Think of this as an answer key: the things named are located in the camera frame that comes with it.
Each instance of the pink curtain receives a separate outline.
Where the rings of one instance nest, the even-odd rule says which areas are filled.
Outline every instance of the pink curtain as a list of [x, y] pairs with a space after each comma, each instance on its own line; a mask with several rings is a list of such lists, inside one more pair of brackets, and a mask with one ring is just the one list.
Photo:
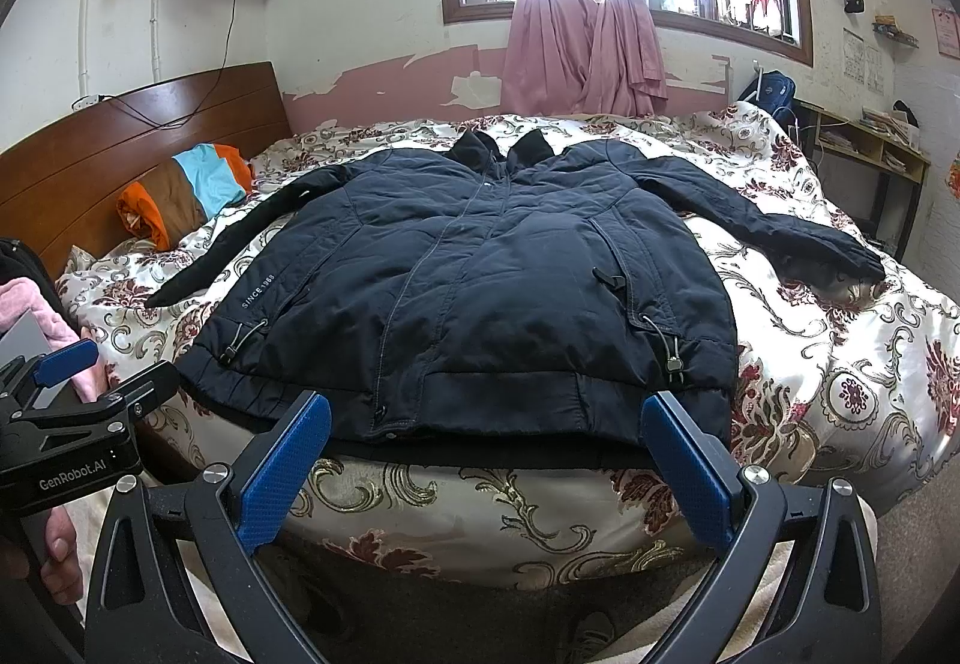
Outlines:
[[517, 0], [503, 110], [645, 116], [661, 110], [666, 96], [664, 61], [645, 0]]

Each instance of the human hand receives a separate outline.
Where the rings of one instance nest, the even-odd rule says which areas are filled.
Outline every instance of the human hand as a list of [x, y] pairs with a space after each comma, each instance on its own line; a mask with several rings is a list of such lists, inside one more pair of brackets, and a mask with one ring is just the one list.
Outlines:
[[[77, 558], [77, 530], [63, 507], [50, 510], [43, 539], [48, 558], [40, 568], [40, 579], [58, 605], [72, 605], [83, 597], [83, 573]], [[0, 538], [0, 575], [25, 579], [30, 574], [26, 554], [12, 542]]]

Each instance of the black bag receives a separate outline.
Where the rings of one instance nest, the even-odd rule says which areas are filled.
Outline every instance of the black bag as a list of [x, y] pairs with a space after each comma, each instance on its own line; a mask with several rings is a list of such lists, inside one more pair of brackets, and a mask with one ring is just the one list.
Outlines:
[[36, 282], [47, 303], [66, 320], [70, 328], [80, 333], [76, 321], [66, 313], [64, 302], [56, 294], [54, 280], [50, 279], [37, 253], [19, 239], [0, 237], [0, 285], [6, 285], [18, 277], [27, 277], [28, 280]]
[[[752, 93], [757, 92], [757, 79], [750, 82], [743, 94], [741, 101], [747, 100]], [[791, 122], [795, 124], [796, 117], [793, 114], [793, 98], [797, 92], [797, 85], [789, 76], [784, 76], [779, 71], [769, 71], [763, 74], [763, 85], [760, 87], [760, 93], [750, 103], [760, 107], [772, 116], [778, 125], [787, 130], [787, 125]]]

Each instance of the wooden desk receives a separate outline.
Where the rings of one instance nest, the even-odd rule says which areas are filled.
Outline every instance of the wooden desk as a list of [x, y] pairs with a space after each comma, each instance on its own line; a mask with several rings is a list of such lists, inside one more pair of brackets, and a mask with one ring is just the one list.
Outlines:
[[[883, 210], [886, 207], [887, 191], [890, 187], [891, 178], [900, 178], [909, 183], [910, 200], [907, 204], [904, 224], [902, 224], [901, 231], [896, 239], [896, 253], [894, 254], [894, 258], [898, 262], [902, 261], [904, 253], [906, 253], [907, 243], [910, 241], [910, 232], [913, 229], [914, 220], [917, 217], [917, 207], [920, 205], [923, 182], [930, 167], [929, 157], [904, 146], [899, 140], [894, 140], [890, 136], [871, 130], [858, 120], [846, 119], [846, 117], [804, 101], [794, 101], [794, 104], [797, 106], [797, 120], [800, 123], [800, 129], [803, 130], [803, 133], [800, 134], [800, 146], [803, 147], [803, 154], [808, 160], [813, 161], [816, 149], [822, 149], [829, 154], [862, 163], [868, 168], [880, 172], [877, 192], [874, 195], [874, 205], [870, 213], [870, 221], [875, 227], [880, 227], [880, 218], [882, 218]], [[820, 133], [822, 128], [826, 127], [847, 138], [856, 147], [856, 152], [822, 140]], [[887, 152], [906, 166], [906, 173], [891, 168], [883, 161], [883, 156]]]

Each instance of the jacket sleeve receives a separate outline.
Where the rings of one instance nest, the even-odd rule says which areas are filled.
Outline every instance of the jacket sleeve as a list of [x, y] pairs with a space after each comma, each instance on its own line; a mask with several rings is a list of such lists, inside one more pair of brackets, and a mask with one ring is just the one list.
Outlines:
[[390, 157], [390, 152], [392, 149], [382, 155], [375, 152], [354, 162], [318, 168], [278, 189], [246, 217], [225, 229], [201, 258], [167, 280], [144, 306], [148, 309], [172, 306], [191, 293], [210, 287], [210, 283], [256, 238], [256, 234], [283, 215], [299, 211], [314, 198], [339, 189], [352, 178], [378, 167]]
[[762, 213], [757, 205], [683, 157], [630, 158], [617, 167], [675, 210], [708, 219], [767, 256], [782, 279], [829, 287], [837, 275], [880, 282], [880, 256], [850, 234], [790, 214]]

